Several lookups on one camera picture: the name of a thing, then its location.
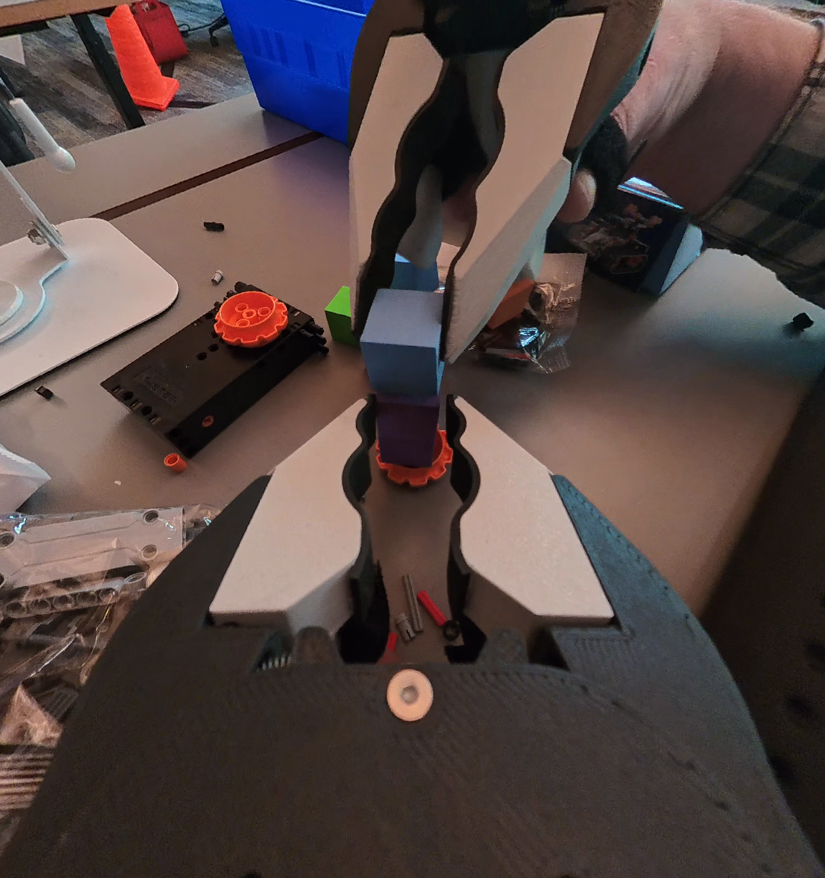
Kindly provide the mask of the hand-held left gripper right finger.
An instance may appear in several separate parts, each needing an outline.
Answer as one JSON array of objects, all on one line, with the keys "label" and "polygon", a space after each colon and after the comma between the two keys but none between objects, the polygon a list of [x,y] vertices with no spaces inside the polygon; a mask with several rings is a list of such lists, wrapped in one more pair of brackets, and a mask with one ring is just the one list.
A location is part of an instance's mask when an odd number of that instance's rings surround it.
[{"label": "hand-held left gripper right finger", "polygon": [[447,397],[453,619],[483,635],[533,638],[551,626],[602,627],[615,614],[550,470],[462,397]]}]

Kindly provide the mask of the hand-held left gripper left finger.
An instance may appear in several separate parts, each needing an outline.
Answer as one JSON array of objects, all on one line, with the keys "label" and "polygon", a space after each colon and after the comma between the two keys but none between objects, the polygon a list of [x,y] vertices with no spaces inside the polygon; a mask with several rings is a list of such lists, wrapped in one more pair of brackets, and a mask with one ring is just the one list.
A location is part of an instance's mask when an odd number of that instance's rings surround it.
[{"label": "hand-held left gripper left finger", "polygon": [[218,624],[319,627],[350,662],[380,659],[380,567],[363,497],[375,397],[354,402],[268,476],[209,606]]}]

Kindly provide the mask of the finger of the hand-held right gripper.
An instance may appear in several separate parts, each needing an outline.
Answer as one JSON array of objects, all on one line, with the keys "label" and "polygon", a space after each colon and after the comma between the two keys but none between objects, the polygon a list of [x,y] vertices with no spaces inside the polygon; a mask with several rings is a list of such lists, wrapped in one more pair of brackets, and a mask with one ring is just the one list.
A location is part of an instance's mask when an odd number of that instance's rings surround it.
[{"label": "finger of the hand-held right gripper", "polygon": [[452,363],[543,243],[568,192],[563,149],[604,14],[561,17],[503,61],[494,88],[499,144],[474,190],[475,221],[444,291],[442,358]]},{"label": "finger of the hand-held right gripper", "polygon": [[380,1],[354,49],[348,142],[353,329],[361,332],[396,255],[437,275],[443,236],[436,154],[452,120],[453,83],[437,45],[441,2]]}]

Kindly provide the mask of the orange cube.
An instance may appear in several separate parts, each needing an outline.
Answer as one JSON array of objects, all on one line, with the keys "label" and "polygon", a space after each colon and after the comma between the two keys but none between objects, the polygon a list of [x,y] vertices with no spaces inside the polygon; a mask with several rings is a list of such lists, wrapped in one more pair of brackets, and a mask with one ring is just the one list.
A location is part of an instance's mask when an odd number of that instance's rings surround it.
[{"label": "orange cube", "polygon": [[534,288],[535,282],[530,278],[521,278],[511,284],[493,315],[486,322],[486,327],[495,329],[519,317],[526,308]]}]

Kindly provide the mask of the orange gear wheel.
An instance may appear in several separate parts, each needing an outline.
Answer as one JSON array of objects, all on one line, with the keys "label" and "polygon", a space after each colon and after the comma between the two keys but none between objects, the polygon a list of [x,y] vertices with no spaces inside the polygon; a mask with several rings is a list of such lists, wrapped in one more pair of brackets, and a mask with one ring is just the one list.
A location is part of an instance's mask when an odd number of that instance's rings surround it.
[{"label": "orange gear wheel", "polygon": [[416,468],[386,463],[382,459],[378,441],[375,442],[375,451],[376,463],[386,477],[396,485],[408,487],[424,487],[441,479],[447,474],[453,460],[453,450],[444,429],[437,430],[434,460],[429,467]]},{"label": "orange gear wheel", "polygon": [[242,291],[221,304],[214,332],[228,345],[259,348],[274,342],[288,323],[284,302],[264,291]]}]

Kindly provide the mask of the purple cube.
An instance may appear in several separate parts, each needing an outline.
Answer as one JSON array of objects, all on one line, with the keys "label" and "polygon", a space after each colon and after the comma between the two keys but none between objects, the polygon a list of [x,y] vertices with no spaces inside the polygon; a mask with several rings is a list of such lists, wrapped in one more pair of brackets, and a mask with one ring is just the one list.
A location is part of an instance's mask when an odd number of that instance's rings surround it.
[{"label": "purple cube", "polygon": [[442,439],[437,430],[430,438],[424,434],[381,433],[377,439],[381,466],[426,469],[441,454]]},{"label": "purple cube", "polygon": [[437,430],[440,396],[409,397],[378,392],[376,425],[381,434],[412,436]]}]

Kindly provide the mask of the person's right forearm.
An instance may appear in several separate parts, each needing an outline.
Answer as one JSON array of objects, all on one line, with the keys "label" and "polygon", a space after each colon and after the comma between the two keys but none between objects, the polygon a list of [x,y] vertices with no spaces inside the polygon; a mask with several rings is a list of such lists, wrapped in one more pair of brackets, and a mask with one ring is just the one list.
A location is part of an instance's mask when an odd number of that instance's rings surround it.
[{"label": "person's right forearm", "polygon": [[825,21],[802,89],[776,132],[700,227],[825,310]]}]

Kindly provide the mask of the dark printed cardboard box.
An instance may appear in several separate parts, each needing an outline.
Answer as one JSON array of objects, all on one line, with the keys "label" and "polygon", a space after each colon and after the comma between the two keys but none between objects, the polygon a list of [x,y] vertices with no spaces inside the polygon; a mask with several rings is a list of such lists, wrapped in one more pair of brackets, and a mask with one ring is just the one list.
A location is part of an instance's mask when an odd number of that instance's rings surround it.
[{"label": "dark printed cardboard box", "polygon": [[661,297],[699,257],[702,230],[684,209],[638,177],[621,184],[606,209],[560,225],[560,241],[586,254],[587,267],[630,291]]}]

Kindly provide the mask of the blue storage bin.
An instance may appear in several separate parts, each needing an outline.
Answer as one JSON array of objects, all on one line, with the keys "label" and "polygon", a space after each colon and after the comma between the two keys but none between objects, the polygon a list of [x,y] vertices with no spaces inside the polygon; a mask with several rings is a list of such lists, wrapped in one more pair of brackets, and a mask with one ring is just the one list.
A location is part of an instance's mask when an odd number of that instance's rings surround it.
[{"label": "blue storage bin", "polygon": [[261,107],[346,143],[354,49],[372,1],[224,1]]}]

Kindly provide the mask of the clear bag of coloured parts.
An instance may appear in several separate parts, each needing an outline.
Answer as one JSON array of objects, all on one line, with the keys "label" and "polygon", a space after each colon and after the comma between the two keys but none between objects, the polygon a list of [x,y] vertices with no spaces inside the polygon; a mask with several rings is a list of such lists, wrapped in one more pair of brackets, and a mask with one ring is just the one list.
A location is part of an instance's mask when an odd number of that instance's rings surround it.
[{"label": "clear bag of coloured parts", "polygon": [[469,350],[484,361],[552,374],[570,365],[566,345],[577,324],[586,256],[565,252],[544,256],[522,314],[478,333]]}]

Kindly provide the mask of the green cube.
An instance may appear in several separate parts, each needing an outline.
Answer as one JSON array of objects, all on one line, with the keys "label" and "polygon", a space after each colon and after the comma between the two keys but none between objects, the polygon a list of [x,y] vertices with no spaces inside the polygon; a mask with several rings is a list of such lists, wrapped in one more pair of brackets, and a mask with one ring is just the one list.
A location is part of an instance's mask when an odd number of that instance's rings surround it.
[{"label": "green cube", "polygon": [[330,335],[335,343],[353,348],[360,347],[359,340],[353,332],[349,286],[341,286],[326,306],[325,314]]}]

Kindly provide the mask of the black building plate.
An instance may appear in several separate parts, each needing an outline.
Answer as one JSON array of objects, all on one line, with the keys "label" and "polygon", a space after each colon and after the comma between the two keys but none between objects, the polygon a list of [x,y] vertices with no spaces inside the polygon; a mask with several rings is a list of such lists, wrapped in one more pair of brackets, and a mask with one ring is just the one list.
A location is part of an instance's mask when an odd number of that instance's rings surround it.
[{"label": "black building plate", "polygon": [[272,294],[289,313],[274,342],[259,348],[223,342],[214,332],[221,304],[252,290],[264,291],[237,282],[209,312],[101,383],[180,455],[199,453],[312,355],[327,353],[323,327]]}]

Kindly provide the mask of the red bag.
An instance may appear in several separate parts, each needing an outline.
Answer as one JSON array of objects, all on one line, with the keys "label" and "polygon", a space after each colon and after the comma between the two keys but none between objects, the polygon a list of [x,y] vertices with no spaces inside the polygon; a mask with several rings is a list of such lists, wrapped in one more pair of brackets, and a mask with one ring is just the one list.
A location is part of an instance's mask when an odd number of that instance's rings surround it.
[{"label": "red bag", "polygon": [[158,65],[176,62],[188,55],[188,48],[174,13],[161,1],[131,4],[134,20]]}]

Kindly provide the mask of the orange traffic cone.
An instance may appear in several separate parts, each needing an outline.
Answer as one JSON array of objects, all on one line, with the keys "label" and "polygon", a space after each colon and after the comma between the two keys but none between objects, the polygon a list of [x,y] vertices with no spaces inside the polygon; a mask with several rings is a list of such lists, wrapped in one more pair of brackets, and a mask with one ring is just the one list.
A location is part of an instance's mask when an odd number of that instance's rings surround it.
[{"label": "orange traffic cone", "polygon": [[161,73],[130,6],[118,5],[108,16],[106,24],[123,82],[133,103],[164,112],[175,99],[180,84]]}]

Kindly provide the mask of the black perforated chair back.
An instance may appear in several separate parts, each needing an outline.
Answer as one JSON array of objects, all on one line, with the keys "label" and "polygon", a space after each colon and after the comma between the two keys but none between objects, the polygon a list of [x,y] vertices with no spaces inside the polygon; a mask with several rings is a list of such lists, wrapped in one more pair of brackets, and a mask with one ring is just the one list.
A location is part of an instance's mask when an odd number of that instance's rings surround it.
[{"label": "black perforated chair back", "polygon": [[825,369],[703,617],[825,866]]}]

